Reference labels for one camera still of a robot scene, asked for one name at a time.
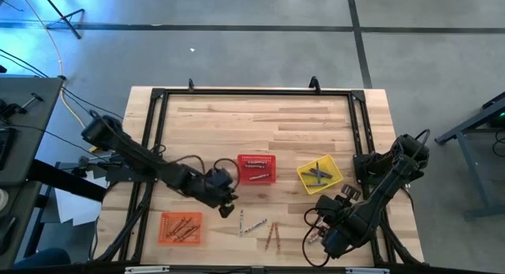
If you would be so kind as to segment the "black aluminium table frame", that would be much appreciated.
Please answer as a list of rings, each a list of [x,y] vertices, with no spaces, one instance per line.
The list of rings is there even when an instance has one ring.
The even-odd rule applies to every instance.
[[[152,100],[150,88],[130,93],[123,126],[136,141],[159,142],[168,160],[183,158],[199,167],[232,167],[240,154],[273,155],[276,182],[238,187],[236,208],[223,219],[217,211],[155,185],[149,209],[141,262],[165,265],[306,266],[325,260],[319,244],[302,245],[314,219],[316,195],[308,195],[297,168],[330,155],[346,183],[354,182],[353,156],[384,152],[395,130],[382,90],[363,92],[310,88],[201,88],[193,92],[165,91]],[[239,214],[245,228],[267,219],[257,229],[238,235]],[[203,241],[199,246],[158,244],[163,212],[201,212]],[[279,224],[281,251],[272,223]]]

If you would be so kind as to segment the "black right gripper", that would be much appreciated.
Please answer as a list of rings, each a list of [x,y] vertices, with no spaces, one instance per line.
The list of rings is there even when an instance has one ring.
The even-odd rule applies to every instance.
[[[321,195],[316,202],[316,213],[322,217],[327,227],[320,231],[324,252],[332,259],[340,258],[351,245],[352,233],[345,222],[353,211],[352,200],[357,201],[361,192],[350,186],[344,185],[341,195],[331,198]]]

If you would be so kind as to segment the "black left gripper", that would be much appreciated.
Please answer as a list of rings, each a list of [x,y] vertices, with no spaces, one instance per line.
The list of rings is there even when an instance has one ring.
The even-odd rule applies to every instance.
[[[231,204],[238,199],[234,188],[230,185],[233,179],[226,169],[211,169],[193,184],[193,196],[207,206],[219,206],[220,216],[225,219],[235,209]]]

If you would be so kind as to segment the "red plastic basket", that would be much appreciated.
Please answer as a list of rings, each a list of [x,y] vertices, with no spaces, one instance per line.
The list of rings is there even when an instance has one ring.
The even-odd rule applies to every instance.
[[[268,161],[264,169],[245,168],[246,161]],[[273,155],[240,154],[237,157],[237,163],[240,167],[240,181],[245,185],[273,184],[276,182],[276,158]],[[269,174],[269,178],[262,178],[250,181],[249,178],[256,175]]]

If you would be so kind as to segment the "grey desk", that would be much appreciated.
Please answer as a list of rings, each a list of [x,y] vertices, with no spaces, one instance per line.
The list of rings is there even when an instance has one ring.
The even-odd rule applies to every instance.
[[[0,77],[0,99],[24,107],[24,114],[0,117],[0,129],[14,129],[13,141],[0,169],[0,187],[18,186],[25,179],[58,100],[59,77]]]
[[[20,249],[24,233],[41,190],[39,182],[6,186],[6,206],[0,211],[0,270],[11,268]]]

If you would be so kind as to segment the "white floor sheets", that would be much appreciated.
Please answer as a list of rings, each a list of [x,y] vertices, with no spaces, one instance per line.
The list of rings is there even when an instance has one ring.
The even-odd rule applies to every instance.
[[[96,221],[102,208],[101,202],[80,197],[64,190],[56,189],[55,196],[60,222],[70,221],[74,227]]]

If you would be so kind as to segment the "grey desk frame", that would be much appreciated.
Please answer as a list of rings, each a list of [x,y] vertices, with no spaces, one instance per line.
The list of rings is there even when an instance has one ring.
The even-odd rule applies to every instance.
[[[492,152],[495,156],[505,159],[505,153],[500,154],[498,151],[500,146],[505,148],[505,92],[484,103],[474,116],[435,138],[438,145],[445,145],[451,140],[458,142],[468,167],[469,177],[481,200],[482,208],[466,211],[464,217],[471,220],[486,216],[505,215],[505,203],[501,204],[497,201],[496,196],[491,193],[490,187],[479,174],[478,162],[474,159],[466,141],[466,136],[470,133],[492,133],[495,138],[491,146]]]

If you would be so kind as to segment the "black desk beam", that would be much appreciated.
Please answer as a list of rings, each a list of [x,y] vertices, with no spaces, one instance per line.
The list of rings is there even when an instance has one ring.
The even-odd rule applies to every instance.
[[[39,160],[33,160],[27,174],[28,181],[41,182],[56,189],[93,201],[102,202],[107,189]]]

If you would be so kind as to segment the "yellow plastic basket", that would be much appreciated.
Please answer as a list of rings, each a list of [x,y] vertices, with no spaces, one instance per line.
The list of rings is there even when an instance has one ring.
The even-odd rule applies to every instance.
[[[301,173],[302,172],[310,172],[311,168],[316,168],[316,162],[319,163],[319,169],[321,171],[324,171],[326,173],[329,173],[333,175],[333,178],[321,178],[321,182],[326,182],[328,183],[327,186],[321,186],[321,187],[315,187],[315,188],[308,188],[305,185],[307,184],[312,184],[312,183],[318,183],[316,177],[311,177],[311,176],[304,176]],[[308,195],[313,195],[315,193],[319,193],[322,190],[325,190],[343,180],[342,173],[340,172],[339,168],[337,167],[335,161],[332,159],[330,155],[325,155],[320,157],[319,159],[313,160],[303,166],[300,166],[297,168],[297,175],[299,179],[302,182],[302,185],[304,186],[306,192]]]

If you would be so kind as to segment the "black light stand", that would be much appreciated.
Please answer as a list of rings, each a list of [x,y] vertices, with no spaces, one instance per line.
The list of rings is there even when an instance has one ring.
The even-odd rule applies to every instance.
[[[71,13],[68,13],[66,15],[64,15],[60,10],[59,8],[51,1],[51,0],[46,0],[51,8],[56,12],[56,14],[58,15],[58,19],[49,23],[49,24],[44,24],[44,28],[45,29],[51,29],[51,27],[53,25],[56,25],[60,22],[63,22],[66,27],[73,33],[73,35],[77,38],[77,39],[81,39],[82,36],[77,32],[76,28],[74,27],[74,25],[71,23],[71,18],[76,16],[77,14],[84,14],[85,13],[85,10],[83,8],[80,8],[78,10],[75,10]]]

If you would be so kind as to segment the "orange plastic basket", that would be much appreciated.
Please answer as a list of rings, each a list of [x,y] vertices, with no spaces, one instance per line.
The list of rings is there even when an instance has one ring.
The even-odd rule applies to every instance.
[[[167,232],[182,218],[193,218],[177,234],[167,236]],[[185,233],[190,227],[200,225],[200,241],[198,243],[177,242],[175,239]],[[158,244],[162,246],[199,246],[202,243],[203,215],[201,212],[163,212],[160,216]]]

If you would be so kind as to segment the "silver bracket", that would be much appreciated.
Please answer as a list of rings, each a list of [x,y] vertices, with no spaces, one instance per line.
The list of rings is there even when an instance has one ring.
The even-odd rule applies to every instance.
[[[126,267],[124,274],[165,274],[169,271],[169,265],[141,265]]]
[[[362,268],[352,267],[345,268],[346,274],[391,274],[387,268]]]

